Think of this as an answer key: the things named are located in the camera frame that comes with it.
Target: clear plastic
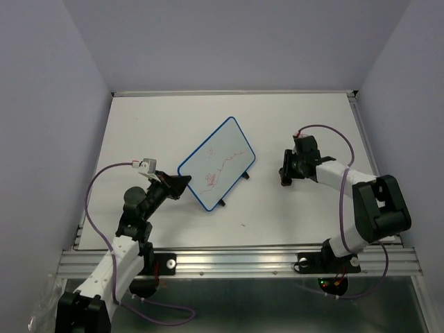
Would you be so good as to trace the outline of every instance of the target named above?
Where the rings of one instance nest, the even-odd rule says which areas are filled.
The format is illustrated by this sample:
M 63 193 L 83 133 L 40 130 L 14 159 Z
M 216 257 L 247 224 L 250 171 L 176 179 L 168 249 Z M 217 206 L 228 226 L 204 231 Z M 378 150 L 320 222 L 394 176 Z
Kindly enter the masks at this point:
M 28 329 L 32 333 L 49 333 L 56 329 L 57 302 L 65 290 L 66 280 L 49 274 L 31 312 Z

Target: blue-framed whiteboard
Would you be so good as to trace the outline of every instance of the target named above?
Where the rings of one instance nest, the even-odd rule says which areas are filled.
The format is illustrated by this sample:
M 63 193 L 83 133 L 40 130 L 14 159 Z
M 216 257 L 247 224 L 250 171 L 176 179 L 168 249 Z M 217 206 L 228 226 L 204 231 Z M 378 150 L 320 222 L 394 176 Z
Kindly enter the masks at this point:
M 255 160 L 237 120 L 228 117 L 185 159 L 178 174 L 191 176 L 188 188 L 211 212 Z

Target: gray wall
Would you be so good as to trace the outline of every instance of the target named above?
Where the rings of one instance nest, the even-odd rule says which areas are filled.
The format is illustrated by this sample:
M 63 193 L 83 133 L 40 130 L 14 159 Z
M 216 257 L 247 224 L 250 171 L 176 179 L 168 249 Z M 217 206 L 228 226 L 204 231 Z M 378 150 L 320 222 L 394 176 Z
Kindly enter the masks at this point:
M 359 89 L 407 0 L 65 0 L 112 91 Z
M 413 219 L 429 291 L 444 314 L 444 2 L 414 0 L 358 101 L 383 173 L 395 175 Z
M 27 331 L 80 221 L 110 93 L 61 0 L 0 10 L 0 331 Z

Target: purple cable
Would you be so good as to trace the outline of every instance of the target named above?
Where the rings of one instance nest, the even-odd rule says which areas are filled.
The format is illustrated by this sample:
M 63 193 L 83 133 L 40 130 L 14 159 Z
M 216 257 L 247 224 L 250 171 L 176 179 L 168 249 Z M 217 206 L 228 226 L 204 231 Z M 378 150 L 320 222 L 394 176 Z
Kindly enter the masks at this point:
M 348 145 L 348 148 L 350 149 L 350 153 L 352 155 L 352 158 L 350 160 L 350 163 L 347 164 L 348 168 L 345 169 L 344 174 L 342 176 L 341 188 L 340 188 L 340 191 L 339 191 L 339 230 L 341 232 L 341 240 L 342 240 L 342 244 L 344 245 L 344 248 L 349 253 L 355 253 L 354 251 L 352 251 L 348 247 L 348 245 L 347 245 L 347 243 L 345 241 L 344 216 L 343 216 L 343 199 L 344 199 L 344 193 L 345 193 L 345 183 L 347 182 L 348 171 L 349 171 L 350 167 L 353 165 L 353 163 L 355 163 L 355 150 L 353 149 L 353 146 L 352 146 L 350 140 L 347 139 L 347 137 L 344 134 L 339 132 L 336 128 L 333 128 L 333 127 L 327 126 L 327 125 L 314 124 L 314 125 L 304 126 L 296 133 L 296 137 L 298 137 L 303 130 L 305 130 L 307 128 L 313 128 L 313 127 L 320 127 L 320 128 L 326 128 L 328 130 L 332 130 L 333 132 L 335 132 L 336 134 L 338 134 L 340 137 L 342 137 L 344 139 L 344 141 Z M 382 286 L 382 284 L 384 283 L 384 281 L 386 279 L 387 271 L 389 270 L 389 254 L 387 253 L 387 249 L 384 246 L 384 244 L 381 241 L 378 241 L 378 243 L 382 247 L 382 250 L 384 250 L 384 254 L 385 254 L 385 257 L 386 257 L 386 266 L 385 266 L 384 272 L 382 273 L 381 280 L 379 280 L 379 282 L 373 288 L 367 290 L 366 292 L 360 293 L 358 295 L 353 295 L 353 296 L 339 296 L 340 299 L 353 300 L 353 299 L 365 297 L 365 296 L 369 295 L 370 293 L 374 292 L 375 290 L 377 290 L 378 288 L 380 288 Z M 313 289 L 306 288 L 306 287 L 303 287 L 303 286 L 298 286 L 298 287 L 301 287 L 302 289 L 310 290 L 310 291 L 313 291 L 315 293 L 320 293 L 320 294 L 324 295 L 324 293 L 322 293 L 320 291 L 317 291 L 317 290 L 313 290 Z
M 122 302 L 120 302 L 117 299 L 117 295 L 116 295 L 116 289 L 117 289 L 117 260 L 116 260 L 115 254 L 114 254 L 114 249 L 112 248 L 112 245 L 111 245 L 110 241 L 108 240 L 108 238 L 106 238 L 106 236 L 96 227 L 96 225 L 92 221 L 91 216 L 89 215 L 89 212 L 88 212 L 88 198 L 89 198 L 89 193 L 91 192 L 92 185 L 94 184 L 94 181 L 97 179 L 97 177 L 99 177 L 104 171 L 107 171 L 108 169 L 115 168 L 115 167 L 122 167 L 124 165 L 133 165 L 133 164 L 132 164 L 132 162 L 116 163 L 116 164 L 108 165 L 108 166 L 104 167 L 103 169 L 101 169 L 91 179 L 91 182 L 88 184 L 88 188 L 87 188 L 86 195 L 85 195 L 85 202 L 84 202 L 85 216 L 86 216 L 87 220 L 91 224 L 91 226 L 94 229 L 94 231 L 97 232 L 97 234 L 103 239 L 103 241 L 105 242 L 106 246 L 108 247 L 108 250 L 111 253 L 111 257 L 112 257 L 112 300 L 114 301 L 114 303 L 116 303 L 118 305 L 121 305 L 125 309 L 128 309 L 131 312 L 141 316 L 142 318 L 144 318 L 144 319 L 146 319 L 146 320 L 148 320 L 148 321 L 150 321 L 152 323 L 158 324 L 158 325 L 162 325 L 162 326 L 179 326 L 179 325 L 186 324 L 186 323 L 192 321 L 194 319 L 194 317 L 196 317 L 196 312 L 193 309 L 189 308 L 189 307 L 181 307 L 179 305 L 170 305 L 170 304 L 164 304 L 164 303 L 160 303 L 160 302 L 154 302 L 152 300 L 142 299 L 139 296 L 135 295 L 135 297 L 137 299 L 141 300 L 142 302 L 148 303 L 148 304 L 157 305 L 159 307 L 167 307 L 169 309 L 179 309 L 179 310 L 188 311 L 188 312 L 191 313 L 191 316 L 188 319 L 185 319 L 184 321 L 179 321 L 177 323 L 164 323 L 162 321 L 157 321 L 157 320 L 152 319 L 152 318 L 150 318 L 148 316 L 145 316 L 141 312 L 138 312 L 136 309 L 133 309 L 131 306 L 129 306 L 127 304 L 123 304 Z

